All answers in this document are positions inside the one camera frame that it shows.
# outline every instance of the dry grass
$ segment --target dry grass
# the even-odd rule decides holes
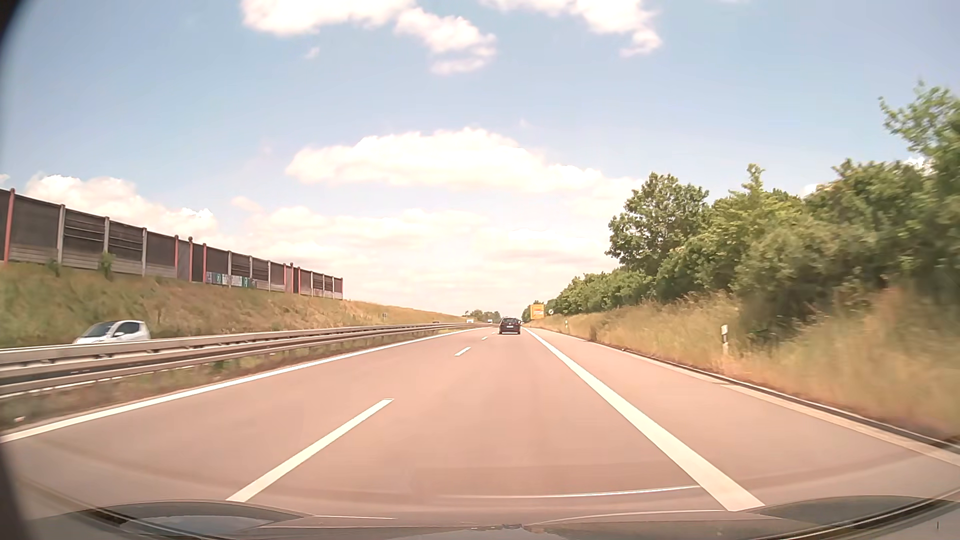
[[[531,326],[564,331],[835,405],[941,438],[960,434],[960,325],[955,313],[891,289],[861,313],[824,318],[769,351],[731,349],[719,327],[737,304],[711,296],[673,306],[552,316]]]
[[[387,313],[386,321],[380,317]],[[154,337],[371,324],[461,322],[455,315],[39,264],[0,266],[0,348],[69,343],[90,325],[146,321]]]

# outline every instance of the silver car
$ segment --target silver car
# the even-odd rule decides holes
[[[120,341],[143,341],[150,339],[150,330],[143,321],[106,321],[87,329],[73,340],[75,345],[84,343],[116,343]]]

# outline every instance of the metal guardrail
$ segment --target metal guardrail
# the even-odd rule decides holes
[[[0,349],[0,395],[125,377],[242,356],[280,353],[367,337],[475,326],[480,325],[382,325]]]

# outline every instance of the car rear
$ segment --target car rear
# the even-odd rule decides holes
[[[500,320],[500,333],[520,333],[520,321],[513,317]]]

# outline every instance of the highway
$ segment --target highway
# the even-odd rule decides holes
[[[28,517],[201,499],[338,523],[530,523],[960,487],[960,455],[531,329],[441,334],[3,440]]]

